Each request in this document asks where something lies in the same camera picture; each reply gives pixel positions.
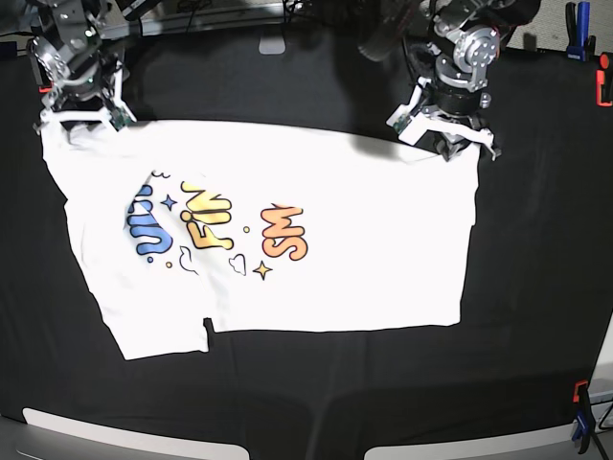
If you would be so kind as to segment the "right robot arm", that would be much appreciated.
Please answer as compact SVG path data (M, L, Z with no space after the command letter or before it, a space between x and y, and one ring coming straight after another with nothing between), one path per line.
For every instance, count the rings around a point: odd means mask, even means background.
M42 94L34 131L64 123L120 131L137 122L123 98L125 41L106 42L109 1L34 1L27 53Z

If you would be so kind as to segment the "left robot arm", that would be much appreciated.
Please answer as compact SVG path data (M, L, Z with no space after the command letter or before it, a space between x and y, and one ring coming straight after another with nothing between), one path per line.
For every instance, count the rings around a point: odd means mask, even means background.
M416 146L428 133L433 152L449 161L479 147L493 160L501 154L481 111L488 108L488 68L517 27L534 19L539 1L451 1L429 8L424 45L404 46L417 81L409 101L386 121L404 144Z

